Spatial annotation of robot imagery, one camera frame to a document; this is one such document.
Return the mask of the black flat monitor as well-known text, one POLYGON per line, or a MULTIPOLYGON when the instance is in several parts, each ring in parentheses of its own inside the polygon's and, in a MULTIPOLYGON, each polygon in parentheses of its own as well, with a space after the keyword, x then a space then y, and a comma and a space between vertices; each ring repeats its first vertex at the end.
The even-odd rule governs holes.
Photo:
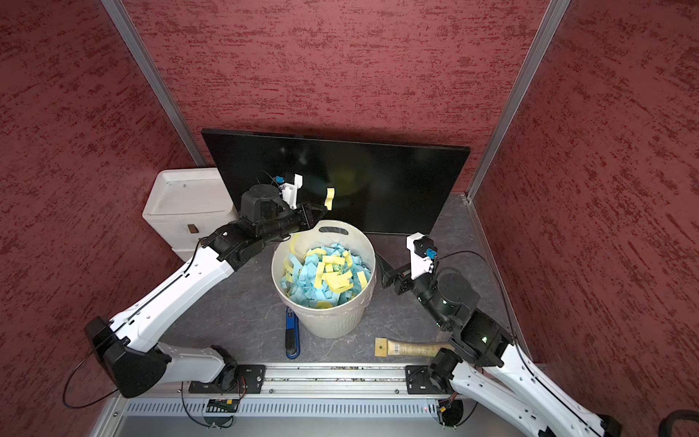
POLYGON ((201 132, 238 209, 256 184, 278 187, 301 176, 300 202, 365 233, 428 234, 471 154, 468 147, 341 141, 224 129, 201 132))

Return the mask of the right aluminium corner post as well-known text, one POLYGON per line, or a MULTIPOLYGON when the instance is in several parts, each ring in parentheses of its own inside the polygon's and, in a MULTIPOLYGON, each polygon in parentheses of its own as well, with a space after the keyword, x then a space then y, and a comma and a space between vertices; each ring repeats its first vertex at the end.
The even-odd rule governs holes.
POLYGON ((493 129, 493 134, 491 134, 479 166, 466 191, 467 199, 471 204, 475 202, 477 193, 482 187, 491 165, 493 165, 510 125, 513 123, 518 109, 524 101, 537 70, 544 60, 544 56, 570 4, 570 0, 552 0, 545 10, 533 42, 524 58, 524 62, 522 62, 521 69, 513 83, 513 88, 502 109, 500 118, 493 129))

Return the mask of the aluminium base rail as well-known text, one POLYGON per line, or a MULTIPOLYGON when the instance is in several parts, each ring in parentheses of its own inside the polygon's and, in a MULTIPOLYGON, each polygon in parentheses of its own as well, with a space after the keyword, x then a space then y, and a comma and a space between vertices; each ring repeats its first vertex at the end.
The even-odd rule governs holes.
POLYGON ((243 364, 230 393, 166 383, 108 400, 96 436, 529 436, 544 418, 493 379, 463 367, 459 393, 411 363, 243 364))

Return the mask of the yellow sticky note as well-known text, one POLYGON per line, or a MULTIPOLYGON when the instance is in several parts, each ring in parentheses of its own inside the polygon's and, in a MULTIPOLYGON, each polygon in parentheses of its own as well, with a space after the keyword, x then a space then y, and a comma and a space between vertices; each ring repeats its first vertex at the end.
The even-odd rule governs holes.
POLYGON ((326 194, 326 198, 324 201, 324 206, 327 209, 327 211, 332 211, 334 198, 335 198, 335 189, 334 188, 327 188, 327 194, 326 194))

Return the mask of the pile of discarded sticky notes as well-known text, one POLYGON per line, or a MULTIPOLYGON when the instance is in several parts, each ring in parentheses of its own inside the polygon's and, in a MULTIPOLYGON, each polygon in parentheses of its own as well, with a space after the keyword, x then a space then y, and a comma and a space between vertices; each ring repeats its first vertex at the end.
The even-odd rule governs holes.
POLYGON ((364 259, 339 243, 300 251, 294 245, 282 258, 282 294, 298 306, 337 308, 369 287, 372 270, 364 259))

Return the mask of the blue black utility knife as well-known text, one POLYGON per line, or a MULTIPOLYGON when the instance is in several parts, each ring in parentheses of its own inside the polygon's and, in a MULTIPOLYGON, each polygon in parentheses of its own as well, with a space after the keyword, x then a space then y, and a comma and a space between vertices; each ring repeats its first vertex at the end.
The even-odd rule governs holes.
POLYGON ((289 360, 300 356, 300 320, 289 307, 285 312, 285 353, 289 360))

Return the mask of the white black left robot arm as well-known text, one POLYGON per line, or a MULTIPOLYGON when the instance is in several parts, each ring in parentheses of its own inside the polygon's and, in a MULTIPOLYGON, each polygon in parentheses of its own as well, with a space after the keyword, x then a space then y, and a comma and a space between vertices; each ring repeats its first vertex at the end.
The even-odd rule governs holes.
POLYGON ((138 397, 169 382, 200 382, 220 393, 238 385, 237 362, 213 345, 204 349, 161 342, 165 331, 209 290, 271 242, 314 229, 329 212, 327 204, 300 202, 298 187, 258 184, 241 199, 240 216, 200 239, 192 257, 139 302, 110 320, 85 327, 102 369, 125 398, 138 397))

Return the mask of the aluminium corner post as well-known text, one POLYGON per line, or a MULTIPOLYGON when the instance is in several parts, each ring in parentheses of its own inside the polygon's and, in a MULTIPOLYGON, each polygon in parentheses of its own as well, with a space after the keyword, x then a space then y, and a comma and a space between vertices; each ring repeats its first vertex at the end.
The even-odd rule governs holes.
POLYGON ((160 103, 172 127, 176 130, 180 141, 187 149, 189 156, 191 156, 197 167, 207 167, 209 164, 198 146, 192 130, 181 113, 175 98, 173 98, 167 88, 160 72, 158 72, 158 68, 141 36, 138 34, 137 28, 124 3, 118 0, 101 0, 100 3, 105 8, 108 17, 126 44, 132 58, 136 61, 141 73, 154 92, 158 103, 160 103))
POLYGON ((544 56, 570 4, 570 0, 552 0, 545 10, 533 42, 524 58, 524 62, 522 62, 521 69, 513 83, 513 88, 502 109, 500 118, 493 129, 493 134, 491 134, 479 166, 466 191, 467 199, 471 204, 475 202, 477 193, 482 187, 491 165, 493 165, 510 125, 513 123, 518 109, 524 101, 537 70, 544 60, 544 56))

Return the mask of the white plastic drawer box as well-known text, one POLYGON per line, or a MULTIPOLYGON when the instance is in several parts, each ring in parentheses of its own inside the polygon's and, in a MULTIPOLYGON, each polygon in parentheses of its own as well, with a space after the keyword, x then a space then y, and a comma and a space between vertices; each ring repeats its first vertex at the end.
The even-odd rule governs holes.
POLYGON ((236 221, 238 211, 217 169, 171 169, 158 174, 142 217, 187 261, 199 239, 236 221))

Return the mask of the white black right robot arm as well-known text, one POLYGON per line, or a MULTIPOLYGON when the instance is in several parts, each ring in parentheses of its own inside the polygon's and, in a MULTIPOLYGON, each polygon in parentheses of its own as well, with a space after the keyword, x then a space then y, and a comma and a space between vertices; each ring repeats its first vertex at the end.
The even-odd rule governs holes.
POLYGON ((586 409, 544 374, 496 320, 478 309, 479 294, 458 269, 431 267, 417 278, 411 265, 393 268, 379 257, 382 285, 411 293, 449 347, 426 368, 433 390, 470 398, 527 436, 619 436, 623 426, 586 409))

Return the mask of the left aluminium corner post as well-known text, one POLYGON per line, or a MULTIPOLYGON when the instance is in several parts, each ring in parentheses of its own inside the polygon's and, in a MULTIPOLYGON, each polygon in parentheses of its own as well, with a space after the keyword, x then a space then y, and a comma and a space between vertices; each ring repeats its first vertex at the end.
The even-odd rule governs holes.
POLYGON ((100 3, 105 8, 108 17, 126 44, 132 58, 136 61, 141 73, 154 92, 158 103, 160 103, 172 127, 176 130, 180 141, 187 149, 189 156, 191 156, 197 167, 207 167, 209 164, 198 146, 192 130, 181 113, 175 98, 173 98, 167 88, 160 72, 158 72, 158 68, 141 36, 138 34, 137 28, 124 3, 118 0, 101 0, 100 3))

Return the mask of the beige plastic waste bin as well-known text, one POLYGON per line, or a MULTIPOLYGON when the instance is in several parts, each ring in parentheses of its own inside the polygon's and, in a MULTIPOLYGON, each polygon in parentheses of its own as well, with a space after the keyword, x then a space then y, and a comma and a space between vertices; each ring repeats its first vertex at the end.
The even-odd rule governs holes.
POLYGON ((375 251, 359 229, 322 220, 275 249, 271 273, 282 301, 315 336, 353 331, 379 278, 375 251))

